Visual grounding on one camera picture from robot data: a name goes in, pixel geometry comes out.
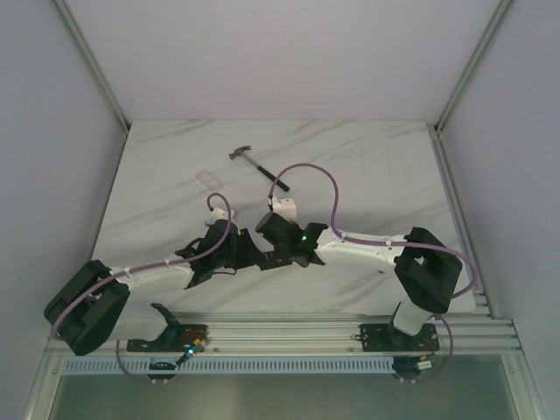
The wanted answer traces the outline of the black fuse box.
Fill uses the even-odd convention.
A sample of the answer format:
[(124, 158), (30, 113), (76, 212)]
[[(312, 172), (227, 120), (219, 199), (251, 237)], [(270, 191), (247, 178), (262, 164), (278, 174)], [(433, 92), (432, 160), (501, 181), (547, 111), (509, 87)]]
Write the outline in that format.
[(260, 270), (274, 270), (292, 265), (291, 259), (276, 251), (262, 253), (262, 259), (257, 264)]

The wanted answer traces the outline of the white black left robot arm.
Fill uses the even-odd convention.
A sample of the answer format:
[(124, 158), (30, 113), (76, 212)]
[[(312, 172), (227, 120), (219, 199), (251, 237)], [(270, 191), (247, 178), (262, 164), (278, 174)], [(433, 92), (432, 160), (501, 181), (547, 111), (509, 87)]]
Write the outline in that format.
[(175, 252), (171, 261), (122, 277), (99, 260), (86, 262), (47, 304), (45, 319), (73, 353), (83, 356), (108, 341), (141, 340), (159, 352), (171, 351), (181, 325), (157, 297), (183, 291), (228, 270), (263, 265), (267, 258), (247, 229), (223, 218), (204, 237)]

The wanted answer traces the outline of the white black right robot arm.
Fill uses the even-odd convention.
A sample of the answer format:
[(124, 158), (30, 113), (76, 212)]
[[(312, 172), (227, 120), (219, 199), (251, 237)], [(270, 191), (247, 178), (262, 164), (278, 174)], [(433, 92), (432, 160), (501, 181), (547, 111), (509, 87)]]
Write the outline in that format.
[(302, 267), (353, 264), (383, 273), (391, 271), (406, 297), (397, 305), (381, 334), (390, 348), (410, 351), (421, 339), (425, 322), (447, 313), (463, 265), (429, 230), (414, 227), (398, 236), (362, 235), (349, 239), (324, 223), (301, 228), (294, 211), (275, 209), (255, 231), (280, 256)]

